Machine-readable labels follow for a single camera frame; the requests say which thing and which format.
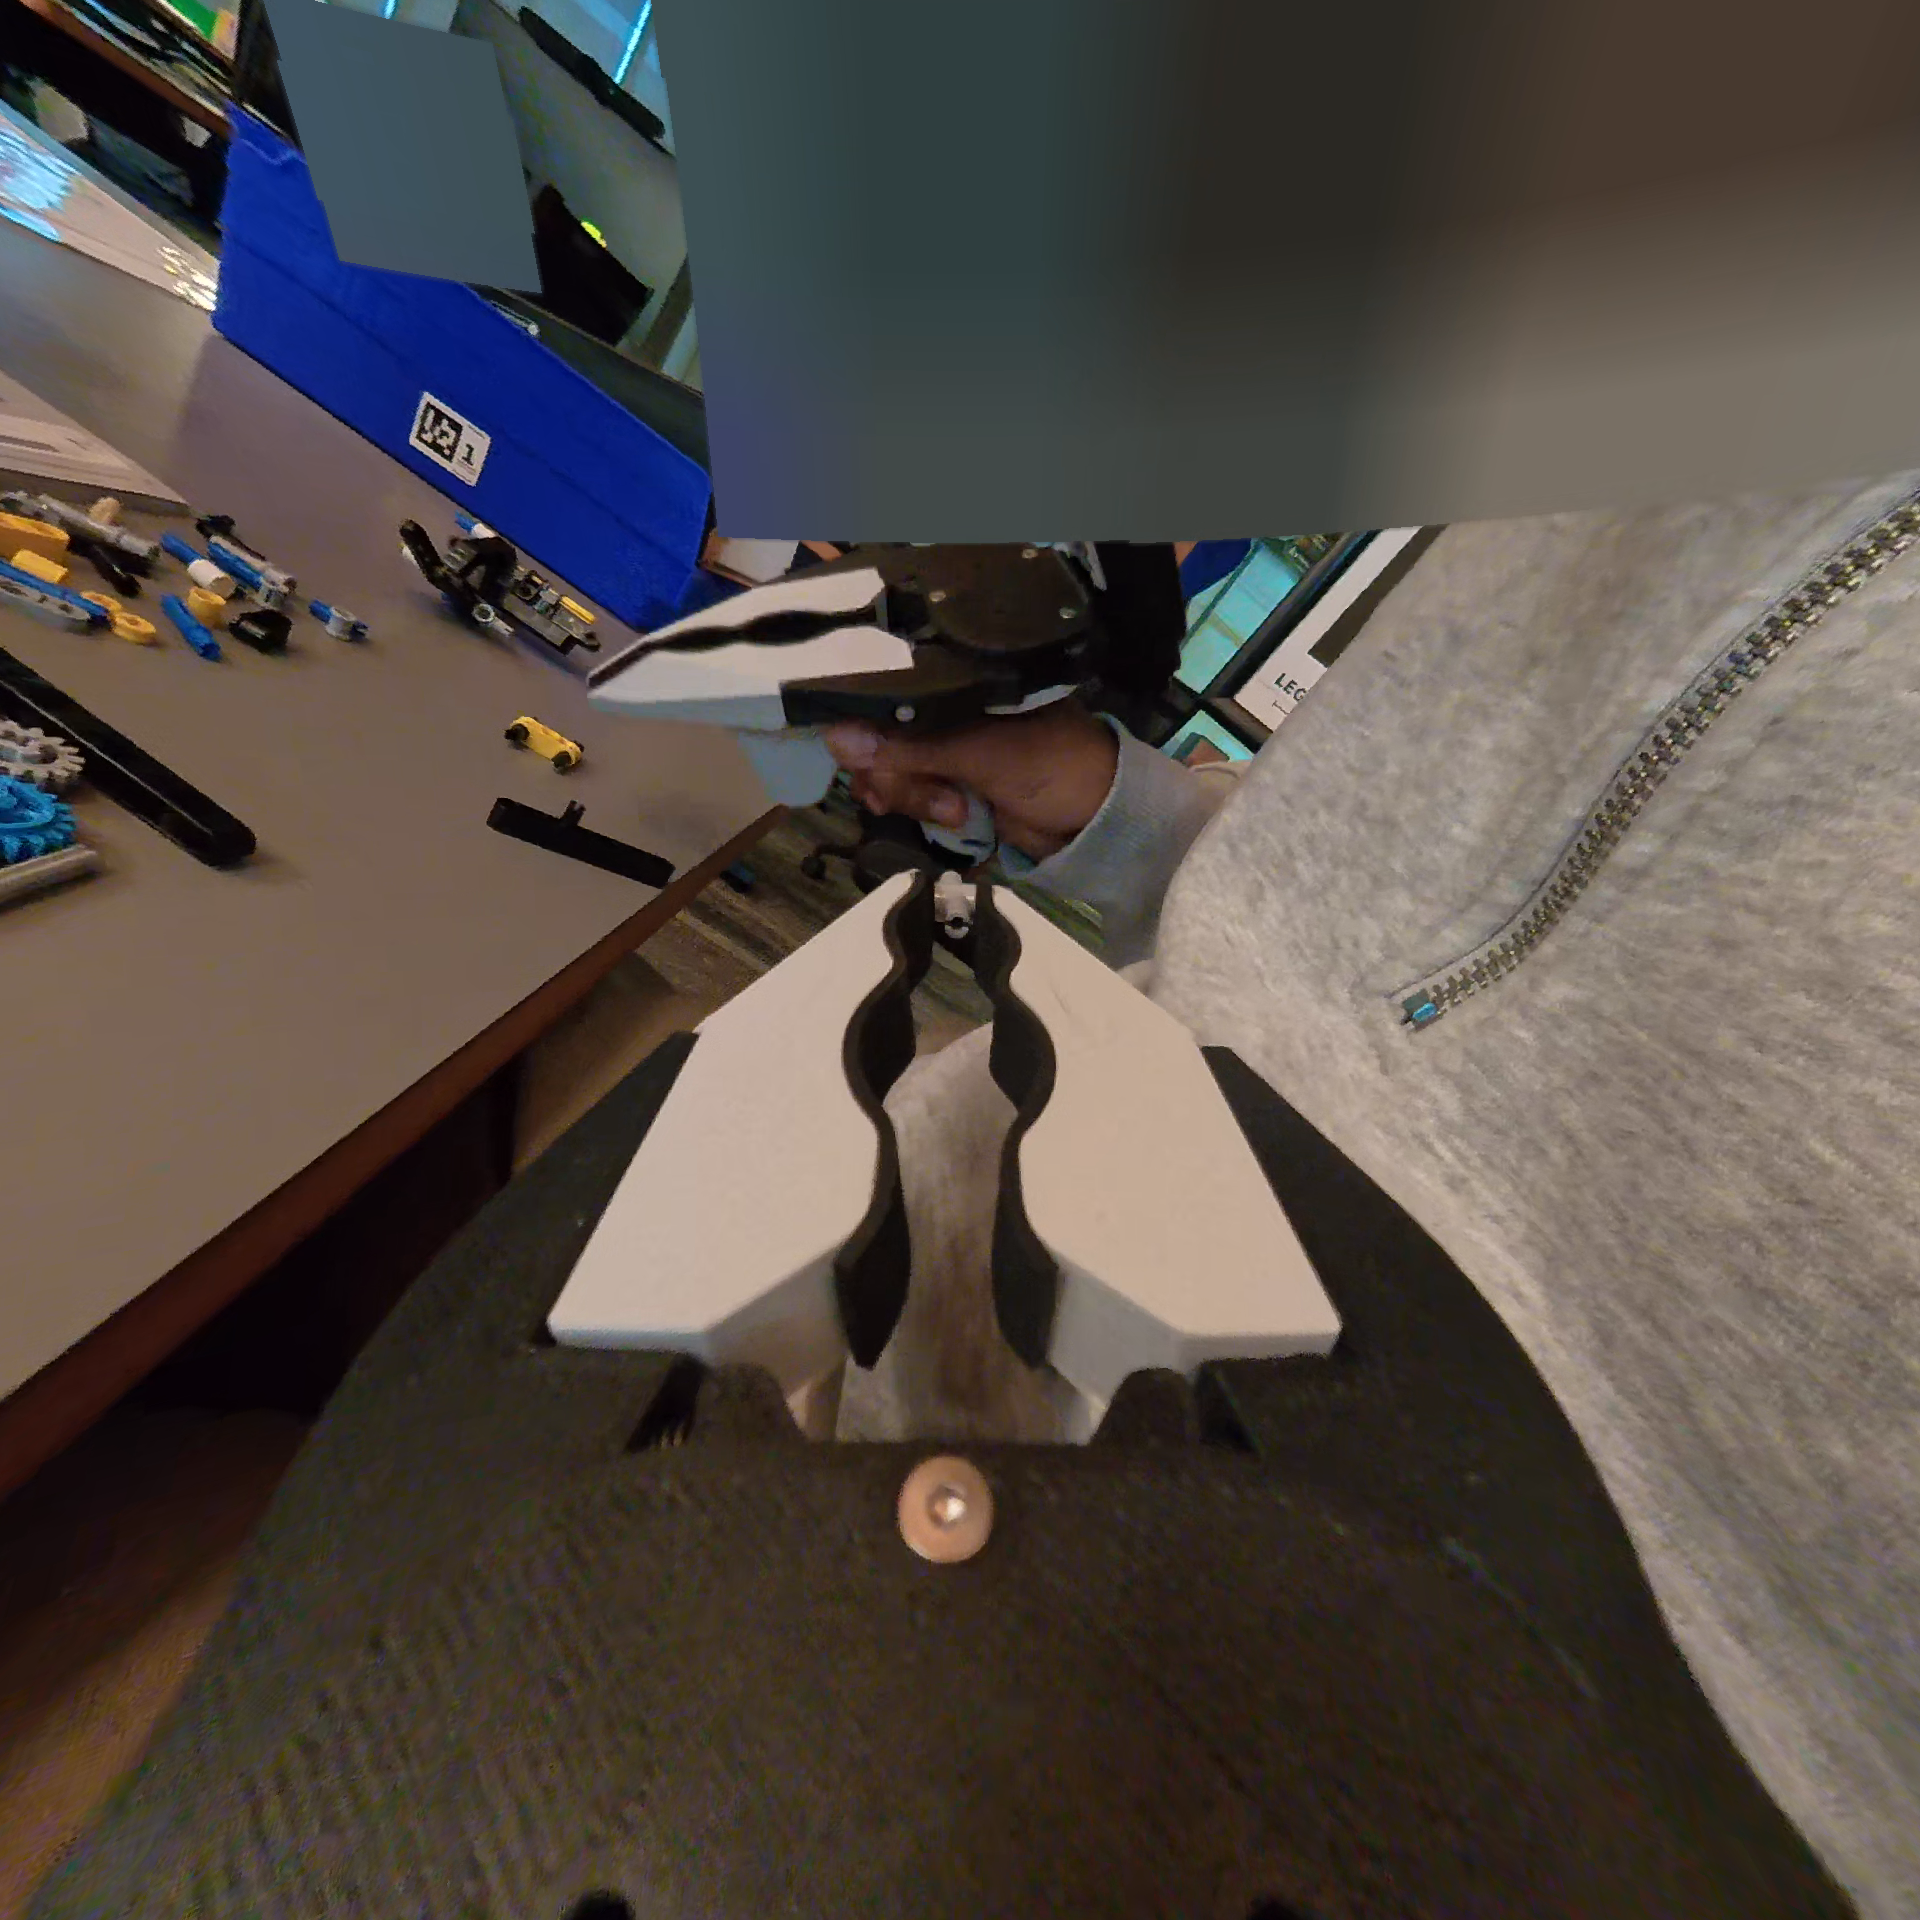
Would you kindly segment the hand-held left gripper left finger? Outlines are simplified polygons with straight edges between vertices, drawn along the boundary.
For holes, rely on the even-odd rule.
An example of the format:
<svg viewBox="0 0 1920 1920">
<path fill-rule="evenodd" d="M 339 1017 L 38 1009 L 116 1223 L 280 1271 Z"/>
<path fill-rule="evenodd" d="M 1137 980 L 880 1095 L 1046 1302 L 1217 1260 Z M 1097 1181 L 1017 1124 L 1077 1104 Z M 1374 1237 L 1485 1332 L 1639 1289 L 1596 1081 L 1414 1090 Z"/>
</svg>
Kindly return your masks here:
<svg viewBox="0 0 1920 1920">
<path fill-rule="evenodd" d="M 757 1366 L 831 1439 L 847 1366 L 875 1362 L 908 1293 L 881 1100 L 916 1055 L 919 983 L 921 877 L 901 872 L 685 1034 L 552 1342 Z"/>
</svg>

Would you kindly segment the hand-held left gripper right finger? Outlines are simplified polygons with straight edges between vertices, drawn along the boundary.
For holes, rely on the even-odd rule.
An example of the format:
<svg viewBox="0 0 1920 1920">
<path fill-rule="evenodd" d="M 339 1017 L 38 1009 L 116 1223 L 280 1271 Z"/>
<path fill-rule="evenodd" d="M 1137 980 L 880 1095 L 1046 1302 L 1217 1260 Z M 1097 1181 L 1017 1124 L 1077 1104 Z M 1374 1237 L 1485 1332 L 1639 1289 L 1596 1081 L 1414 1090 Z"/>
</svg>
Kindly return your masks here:
<svg viewBox="0 0 1920 1920">
<path fill-rule="evenodd" d="M 1007 888 L 976 890 L 1003 1344 L 1085 1445 L 1127 1380 L 1324 1359 L 1340 1312 L 1192 1033 Z"/>
</svg>

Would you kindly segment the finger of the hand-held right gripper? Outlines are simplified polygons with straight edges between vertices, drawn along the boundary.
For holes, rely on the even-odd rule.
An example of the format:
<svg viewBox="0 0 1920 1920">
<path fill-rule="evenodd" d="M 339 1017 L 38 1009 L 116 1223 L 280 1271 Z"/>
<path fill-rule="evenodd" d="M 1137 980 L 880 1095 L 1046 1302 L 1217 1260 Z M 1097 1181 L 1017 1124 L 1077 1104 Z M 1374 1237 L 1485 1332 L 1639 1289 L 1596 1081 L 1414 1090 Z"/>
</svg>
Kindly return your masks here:
<svg viewBox="0 0 1920 1920">
<path fill-rule="evenodd" d="M 803 639 L 752 639 L 717 630 L 705 646 L 636 646 L 587 685 L 593 713 L 703 725 L 745 733 L 785 733 L 784 684 L 902 670 L 911 646 L 873 625 L 835 629 Z"/>
<path fill-rule="evenodd" d="M 656 648 L 793 645 L 873 629 L 885 623 L 885 593 L 875 566 L 814 566 L 656 629 Z"/>
</svg>

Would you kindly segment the short black lego beam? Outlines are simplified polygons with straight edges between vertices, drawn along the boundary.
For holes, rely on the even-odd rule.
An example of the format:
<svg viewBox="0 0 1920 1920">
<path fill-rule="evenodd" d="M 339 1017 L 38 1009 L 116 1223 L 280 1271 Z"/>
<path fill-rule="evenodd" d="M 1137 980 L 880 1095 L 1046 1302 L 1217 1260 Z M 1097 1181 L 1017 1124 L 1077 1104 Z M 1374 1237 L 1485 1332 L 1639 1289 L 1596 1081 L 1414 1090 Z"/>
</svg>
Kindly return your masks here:
<svg viewBox="0 0 1920 1920">
<path fill-rule="evenodd" d="M 568 802 L 557 813 L 519 799 L 494 799 L 486 828 L 527 847 L 566 856 L 636 885 L 663 890 L 671 882 L 675 863 L 647 847 L 637 847 L 584 824 L 584 805 Z"/>
</svg>

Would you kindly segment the person's right forearm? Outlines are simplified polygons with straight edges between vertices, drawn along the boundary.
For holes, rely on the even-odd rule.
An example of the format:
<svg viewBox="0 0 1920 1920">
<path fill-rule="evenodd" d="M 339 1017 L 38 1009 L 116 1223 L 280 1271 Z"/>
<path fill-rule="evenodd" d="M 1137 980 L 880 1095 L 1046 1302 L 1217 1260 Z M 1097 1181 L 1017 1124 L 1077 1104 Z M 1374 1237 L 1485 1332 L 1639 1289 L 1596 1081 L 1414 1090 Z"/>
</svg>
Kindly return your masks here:
<svg viewBox="0 0 1920 1920">
<path fill-rule="evenodd" d="M 1115 774 L 1092 821 L 1024 885 L 1095 926 L 1095 949 L 1115 969 L 1150 965 L 1174 872 L 1223 809 L 1248 761 L 1185 762 L 1133 738 L 1117 719 Z"/>
</svg>

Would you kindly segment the black lego assembly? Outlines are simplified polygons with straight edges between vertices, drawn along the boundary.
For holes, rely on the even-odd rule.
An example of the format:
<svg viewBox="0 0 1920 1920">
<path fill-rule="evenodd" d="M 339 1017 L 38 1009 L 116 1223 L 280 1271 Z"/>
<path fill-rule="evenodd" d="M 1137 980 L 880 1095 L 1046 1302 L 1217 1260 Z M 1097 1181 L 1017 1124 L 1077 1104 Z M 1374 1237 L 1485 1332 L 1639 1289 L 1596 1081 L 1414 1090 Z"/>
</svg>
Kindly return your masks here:
<svg viewBox="0 0 1920 1920">
<path fill-rule="evenodd" d="M 446 544 L 436 544 L 419 521 L 405 519 L 398 540 L 400 552 L 465 625 L 527 639 L 557 656 L 599 652 L 596 614 L 480 519 L 457 512 Z"/>
</svg>

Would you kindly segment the black and blue lego connector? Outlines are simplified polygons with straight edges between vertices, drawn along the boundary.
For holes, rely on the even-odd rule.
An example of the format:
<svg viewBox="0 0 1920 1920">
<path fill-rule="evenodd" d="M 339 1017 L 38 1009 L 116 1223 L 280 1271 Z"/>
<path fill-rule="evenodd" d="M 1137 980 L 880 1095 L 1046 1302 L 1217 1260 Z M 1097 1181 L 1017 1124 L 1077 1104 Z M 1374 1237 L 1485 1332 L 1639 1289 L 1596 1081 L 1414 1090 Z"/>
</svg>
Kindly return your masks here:
<svg viewBox="0 0 1920 1920">
<path fill-rule="evenodd" d="M 296 578 L 267 556 L 253 551 L 235 533 L 231 516 L 196 516 L 193 530 L 203 540 L 207 560 L 228 573 L 263 608 L 283 608 L 289 599 L 296 599 Z"/>
</svg>

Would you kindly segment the long black lego beam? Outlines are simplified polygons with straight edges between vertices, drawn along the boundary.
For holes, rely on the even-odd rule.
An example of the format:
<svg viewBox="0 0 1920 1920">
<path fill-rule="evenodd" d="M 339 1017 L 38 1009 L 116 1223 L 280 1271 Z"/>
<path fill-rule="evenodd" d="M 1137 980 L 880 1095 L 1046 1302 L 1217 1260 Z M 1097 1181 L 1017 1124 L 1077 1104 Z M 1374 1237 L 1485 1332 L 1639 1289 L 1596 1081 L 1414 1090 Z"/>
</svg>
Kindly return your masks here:
<svg viewBox="0 0 1920 1920">
<path fill-rule="evenodd" d="M 255 852 L 253 829 L 227 806 L 8 652 L 1 652 L 1 716 L 67 741 L 84 761 L 84 778 L 212 871 L 233 871 Z"/>
</svg>

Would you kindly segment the grey lego piston piece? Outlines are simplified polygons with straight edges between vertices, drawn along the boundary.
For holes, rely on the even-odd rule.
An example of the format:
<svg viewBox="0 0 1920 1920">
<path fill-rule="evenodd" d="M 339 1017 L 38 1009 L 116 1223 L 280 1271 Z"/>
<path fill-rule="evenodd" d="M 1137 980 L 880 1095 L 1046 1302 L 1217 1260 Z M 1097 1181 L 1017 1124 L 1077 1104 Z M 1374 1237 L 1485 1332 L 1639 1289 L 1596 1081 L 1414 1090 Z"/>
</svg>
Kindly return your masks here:
<svg viewBox="0 0 1920 1920">
<path fill-rule="evenodd" d="M 152 569 L 160 556 L 156 540 L 136 534 L 116 521 L 100 519 L 99 513 L 84 512 L 83 506 L 49 494 L 8 488 L 1 494 L 1 509 L 21 519 L 56 526 L 67 533 L 70 544 L 83 544 L 99 552 L 111 551 L 120 561 L 139 572 Z"/>
</svg>

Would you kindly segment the person's right hand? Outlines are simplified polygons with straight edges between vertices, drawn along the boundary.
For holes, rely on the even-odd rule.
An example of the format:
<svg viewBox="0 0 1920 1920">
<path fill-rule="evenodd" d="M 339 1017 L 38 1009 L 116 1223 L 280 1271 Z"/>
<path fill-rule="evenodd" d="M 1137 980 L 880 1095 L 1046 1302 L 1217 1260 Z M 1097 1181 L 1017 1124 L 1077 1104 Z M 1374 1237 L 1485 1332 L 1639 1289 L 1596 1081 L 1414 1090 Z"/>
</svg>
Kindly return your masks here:
<svg viewBox="0 0 1920 1920">
<path fill-rule="evenodd" d="M 1115 730 L 1077 701 L 948 733 L 846 721 L 822 742 L 863 809 L 957 831 L 979 802 L 998 842 L 1032 858 L 1064 850 L 1092 823 L 1120 756 Z"/>
</svg>

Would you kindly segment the white sign board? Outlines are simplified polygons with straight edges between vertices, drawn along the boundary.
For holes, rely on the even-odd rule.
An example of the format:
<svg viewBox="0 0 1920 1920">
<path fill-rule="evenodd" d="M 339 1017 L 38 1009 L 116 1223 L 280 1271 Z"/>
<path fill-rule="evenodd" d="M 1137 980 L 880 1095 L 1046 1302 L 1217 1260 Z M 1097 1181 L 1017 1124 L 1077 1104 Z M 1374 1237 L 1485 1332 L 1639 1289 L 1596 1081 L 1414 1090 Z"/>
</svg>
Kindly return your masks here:
<svg viewBox="0 0 1920 1920">
<path fill-rule="evenodd" d="M 1285 721 L 1329 671 L 1358 623 L 1391 585 L 1395 566 L 1423 534 L 1422 526 L 1353 534 L 1316 561 L 1254 642 L 1253 665 L 1227 693 L 1230 705 L 1267 730 Z"/>
</svg>

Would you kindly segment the grey zip hoodie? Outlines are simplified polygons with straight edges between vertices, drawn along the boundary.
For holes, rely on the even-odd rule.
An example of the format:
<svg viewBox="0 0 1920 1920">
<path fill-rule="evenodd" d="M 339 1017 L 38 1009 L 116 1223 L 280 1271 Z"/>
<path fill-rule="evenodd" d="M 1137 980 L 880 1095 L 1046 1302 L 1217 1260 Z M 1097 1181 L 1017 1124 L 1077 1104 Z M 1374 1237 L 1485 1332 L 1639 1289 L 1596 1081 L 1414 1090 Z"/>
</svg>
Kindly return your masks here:
<svg viewBox="0 0 1920 1920">
<path fill-rule="evenodd" d="M 1916 473 L 1461 524 L 1153 996 L 1439 1240 L 1863 1914 L 1916 1914 Z"/>
</svg>

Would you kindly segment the blue storage bin with tag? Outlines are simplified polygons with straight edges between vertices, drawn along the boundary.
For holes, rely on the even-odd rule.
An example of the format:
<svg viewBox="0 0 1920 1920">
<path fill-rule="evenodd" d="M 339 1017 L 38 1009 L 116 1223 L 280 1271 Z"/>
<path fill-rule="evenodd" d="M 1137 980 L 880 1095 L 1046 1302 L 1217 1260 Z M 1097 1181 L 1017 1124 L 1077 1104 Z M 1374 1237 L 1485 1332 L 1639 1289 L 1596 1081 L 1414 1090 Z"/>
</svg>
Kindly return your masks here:
<svg viewBox="0 0 1920 1920">
<path fill-rule="evenodd" d="M 524 295 L 336 257 L 302 153 L 228 109 L 212 324 L 526 557 L 647 632 L 731 597 L 703 399 Z"/>
</svg>

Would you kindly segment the grey instruction booklet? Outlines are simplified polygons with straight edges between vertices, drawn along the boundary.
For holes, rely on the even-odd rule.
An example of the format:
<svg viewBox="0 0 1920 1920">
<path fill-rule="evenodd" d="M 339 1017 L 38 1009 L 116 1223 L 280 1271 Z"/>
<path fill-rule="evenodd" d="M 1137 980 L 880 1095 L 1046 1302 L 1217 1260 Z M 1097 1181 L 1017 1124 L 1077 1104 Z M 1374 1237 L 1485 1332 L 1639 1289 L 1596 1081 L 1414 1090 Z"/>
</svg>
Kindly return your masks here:
<svg viewBox="0 0 1920 1920">
<path fill-rule="evenodd" d="M 184 509 L 184 498 L 156 473 L 86 431 L 8 373 L 1 373 L 1 488 L 45 492 L 83 506 L 109 496 L 124 509 Z"/>
</svg>

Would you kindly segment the glossy printed sheet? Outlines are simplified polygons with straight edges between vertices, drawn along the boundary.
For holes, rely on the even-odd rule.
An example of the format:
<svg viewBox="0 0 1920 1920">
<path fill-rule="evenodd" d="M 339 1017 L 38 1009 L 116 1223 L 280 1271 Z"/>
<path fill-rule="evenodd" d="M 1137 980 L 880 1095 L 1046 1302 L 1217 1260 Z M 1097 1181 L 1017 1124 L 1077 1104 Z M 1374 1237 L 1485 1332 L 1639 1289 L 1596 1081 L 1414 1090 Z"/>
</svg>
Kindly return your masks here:
<svg viewBox="0 0 1920 1920">
<path fill-rule="evenodd" d="M 212 312 L 219 261 L 158 213 L 1 108 L 5 225 L 78 252 L 182 303 Z"/>
</svg>

